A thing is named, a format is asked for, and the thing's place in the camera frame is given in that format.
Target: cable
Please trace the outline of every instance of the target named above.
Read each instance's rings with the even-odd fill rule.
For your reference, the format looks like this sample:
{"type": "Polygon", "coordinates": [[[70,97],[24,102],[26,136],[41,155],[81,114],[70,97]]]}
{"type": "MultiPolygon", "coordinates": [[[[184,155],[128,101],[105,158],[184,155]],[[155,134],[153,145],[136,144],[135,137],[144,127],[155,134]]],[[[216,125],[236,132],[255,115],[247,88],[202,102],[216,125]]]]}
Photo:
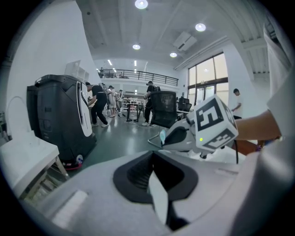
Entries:
{"type": "Polygon", "coordinates": [[[239,154],[238,154],[238,144],[236,140],[234,140],[236,146],[236,164],[239,164],[239,154]]]}

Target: recessed ceiling light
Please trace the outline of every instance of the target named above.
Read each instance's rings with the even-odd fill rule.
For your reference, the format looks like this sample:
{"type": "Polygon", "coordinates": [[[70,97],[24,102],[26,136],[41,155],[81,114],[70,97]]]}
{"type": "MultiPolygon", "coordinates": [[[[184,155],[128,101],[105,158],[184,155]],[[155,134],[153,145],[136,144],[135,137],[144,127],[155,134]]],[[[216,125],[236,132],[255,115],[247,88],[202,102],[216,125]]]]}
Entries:
{"type": "Polygon", "coordinates": [[[177,57],[177,54],[176,53],[170,53],[170,56],[171,57],[177,57]]]}
{"type": "Polygon", "coordinates": [[[147,0],[137,0],[137,1],[135,1],[135,6],[136,6],[138,9],[144,9],[144,8],[147,8],[147,6],[148,6],[148,1],[147,1],[147,0]]]}
{"type": "Polygon", "coordinates": [[[203,32],[206,29],[206,26],[204,24],[196,24],[195,29],[199,32],[203,32]]]}
{"type": "Polygon", "coordinates": [[[135,50],[138,50],[138,49],[140,49],[140,46],[139,46],[139,45],[137,45],[137,44],[134,44],[132,47],[133,47],[133,49],[135,49],[135,50]]]}

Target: balcony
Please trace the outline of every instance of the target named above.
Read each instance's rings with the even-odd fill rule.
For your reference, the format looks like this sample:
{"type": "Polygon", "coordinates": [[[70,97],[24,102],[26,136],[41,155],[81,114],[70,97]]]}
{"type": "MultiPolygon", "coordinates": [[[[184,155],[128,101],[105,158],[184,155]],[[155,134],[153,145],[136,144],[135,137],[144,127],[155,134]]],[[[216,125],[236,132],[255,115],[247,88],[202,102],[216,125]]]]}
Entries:
{"type": "Polygon", "coordinates": [[[98,71],[98,74],[100,78],[120,78],[120,79],[135,79],[140,81],[153,81],[155,83],[163,83],[167,85],[176,86],[178,85],[178,79],[159,75],[159,74],[153,74],[149,72],[143,72],[143,71],[130,71],[130,70],[103,70],[98,71]]]}

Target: gray floor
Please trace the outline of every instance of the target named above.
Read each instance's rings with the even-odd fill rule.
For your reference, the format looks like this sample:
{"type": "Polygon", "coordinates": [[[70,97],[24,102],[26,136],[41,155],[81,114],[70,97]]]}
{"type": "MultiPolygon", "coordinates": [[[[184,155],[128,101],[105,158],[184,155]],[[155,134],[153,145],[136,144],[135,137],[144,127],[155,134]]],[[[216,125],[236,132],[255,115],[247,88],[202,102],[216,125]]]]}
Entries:
{"type": "Polygon", "coordinates": [[[83,166],[78,171],[69,172],[74,175],[88,166],[119,158],[122,156],[134,154],[145,150],[158,150],[155,146],[148,143],[147,139],[156,135],[159,126],[144,127],[141,115],[140,122],[126,122],[126,117],[106,118],[109,126],[102,128],[101,122],[99,126],[93,127],[97,142],[94,149],[85,158],[83,166]]]}

